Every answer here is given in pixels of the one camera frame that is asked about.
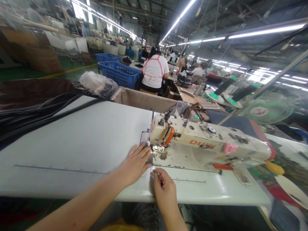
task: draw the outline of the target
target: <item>white sewing machine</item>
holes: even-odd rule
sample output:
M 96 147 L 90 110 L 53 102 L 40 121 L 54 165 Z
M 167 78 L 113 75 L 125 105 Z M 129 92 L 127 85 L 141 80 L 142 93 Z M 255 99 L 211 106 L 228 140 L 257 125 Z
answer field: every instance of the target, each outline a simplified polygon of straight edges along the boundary
M 266 143 L 240 130 L 168 114 L 155 116 L 148 133 L 149 162 L 154 165 L 219 172 L 219 165 L 248 168 L 265 164 L 271 156 Z

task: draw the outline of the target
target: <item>hand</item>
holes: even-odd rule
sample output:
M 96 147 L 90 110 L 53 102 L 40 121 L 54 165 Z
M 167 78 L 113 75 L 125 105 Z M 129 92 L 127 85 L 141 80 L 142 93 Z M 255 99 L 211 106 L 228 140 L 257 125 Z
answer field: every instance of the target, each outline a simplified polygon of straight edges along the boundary
M 177 204 L 176 185 L 165 170 L 157 168 L 153 172 L 155 198 L 158 208 L 164 220 L 176 218 L 176 216 L 181 215 Z M 159 181 L 160 177 L 158 177 L 158 173 L 163 179 L 163 186 L 161 186 L 161 182 Z
M 145 143 L 143 143 L 137 150 L 135 145 L 129 153 L 127 159 L 119 168 L 121 175 L 125 177 L 125 183 L 131 185 L 135 183 L 141 175 L 152 165 L 146 164 L 148 157 L 151 154 L 151 148 L 147 147 L 144 149 Z

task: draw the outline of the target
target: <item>factory floor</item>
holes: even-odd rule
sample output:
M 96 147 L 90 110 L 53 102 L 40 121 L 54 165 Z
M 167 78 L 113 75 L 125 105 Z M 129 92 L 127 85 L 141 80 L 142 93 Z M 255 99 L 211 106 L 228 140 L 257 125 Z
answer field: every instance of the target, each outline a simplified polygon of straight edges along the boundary
M 60 57 L 59 59 L 64 69 L 63 72 L 46 74 L 26 67 L 5 68 L 0 69 L 0 81 L 32 78 L 65 78 L 79 80 L 80 76 L 86 71 L 94 71 L 95 73 L 98 73 L 98 66 L 95 57 L 92 57 L 92 62 L 90 64 L 84 62 L 71 63 L 66 57 Z

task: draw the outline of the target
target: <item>yellow floor line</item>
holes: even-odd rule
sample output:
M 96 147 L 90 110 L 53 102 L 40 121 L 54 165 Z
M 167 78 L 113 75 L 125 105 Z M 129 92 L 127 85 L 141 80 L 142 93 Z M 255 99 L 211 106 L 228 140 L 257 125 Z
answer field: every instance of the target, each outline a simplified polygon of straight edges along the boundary
M 57 76 L 60 76 L 60 75 L 64 75 L 64 74 L 67 74 L 67 73 L 71 73 L 71 72 L 74 72 L 74 71 L 82 70 L 82 69 L 85 69 L 85 68 L 88 68 L 88 67 L 93 67 L 93 66 L 96 66 L 96 65 L 97 64 L 91 64 L 91 65 L 84 66 L 84 67 L 77 67 L 77 68 L 74 68 L 74 69 L 70 69 L 68 71 L 63 71 L 63 72 L 59 72 L 59 73 L 55 73 L 55 74 L 51 74 L 51 75 L 46 75 L 46 76 L 40 77 L 39 79 L 50 79 L 50 78 L 57 77 Z

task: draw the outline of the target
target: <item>white t-shirt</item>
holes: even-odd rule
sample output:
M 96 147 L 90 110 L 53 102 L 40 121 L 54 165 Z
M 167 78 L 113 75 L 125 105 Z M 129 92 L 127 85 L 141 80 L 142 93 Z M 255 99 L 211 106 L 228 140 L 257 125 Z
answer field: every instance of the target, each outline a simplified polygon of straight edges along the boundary
M 203 76 L 204 70 L 202 68 L 195 68 L 192 71 L 192 73 L 193 73 L 192 76 L 195 76 L 195 75 Z
M 169 73 L 167 60 L 159 55 L 153 55 L 152 58 L 145 61 L 142 69 L 142 83 L 152 88 L 161 88 L 163 75 Z

